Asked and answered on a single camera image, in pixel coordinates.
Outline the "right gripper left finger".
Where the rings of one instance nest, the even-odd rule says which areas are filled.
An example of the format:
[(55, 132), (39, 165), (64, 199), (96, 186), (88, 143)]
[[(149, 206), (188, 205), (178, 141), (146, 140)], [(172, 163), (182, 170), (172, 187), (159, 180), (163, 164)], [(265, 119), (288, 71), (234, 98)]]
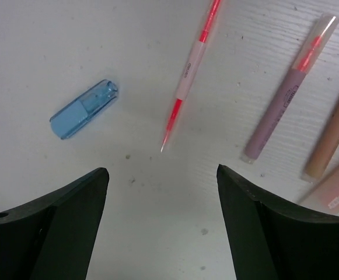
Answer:
[(97, 168), (0, 212), (0, 279), (86, 279), (108, 183)]

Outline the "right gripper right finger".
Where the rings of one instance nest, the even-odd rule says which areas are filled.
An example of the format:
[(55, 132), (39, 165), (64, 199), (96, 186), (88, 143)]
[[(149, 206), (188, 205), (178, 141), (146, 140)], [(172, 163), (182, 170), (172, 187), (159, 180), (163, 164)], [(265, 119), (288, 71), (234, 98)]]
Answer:
[(217, 184), (237, 279), (339, 279), (339, 216), (287, 201), (224, 165)]

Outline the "brown highlighter pen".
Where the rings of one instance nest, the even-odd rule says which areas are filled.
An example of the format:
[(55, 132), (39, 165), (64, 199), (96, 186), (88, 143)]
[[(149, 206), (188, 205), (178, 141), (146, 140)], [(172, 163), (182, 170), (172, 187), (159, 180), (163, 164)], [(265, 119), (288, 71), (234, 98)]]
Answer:
[(339, 99), (304, 168), (302, 178), (313, 183), (320, 180), (339, 146)]

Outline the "red and white pen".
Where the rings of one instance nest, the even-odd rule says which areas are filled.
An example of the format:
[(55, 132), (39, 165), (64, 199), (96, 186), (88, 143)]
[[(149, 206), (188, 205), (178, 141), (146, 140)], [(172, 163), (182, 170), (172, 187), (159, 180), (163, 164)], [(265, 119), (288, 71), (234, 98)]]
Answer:
[(161, 152), (163, 152), (165, 146), (169, 142), (176, 121), (180, 115), (181, 107), (185, 102), (188, 93), (190, 92), (221, 6), (221, 0), (214, 0), (210, 2), (209, 9), (205, 14), (204, 20), (202, 21), (200, 29), (196, 35), (174, 94), (173, 107), (171, 109), (169, 118), (167, 119), (162, 146), (160, 148)]

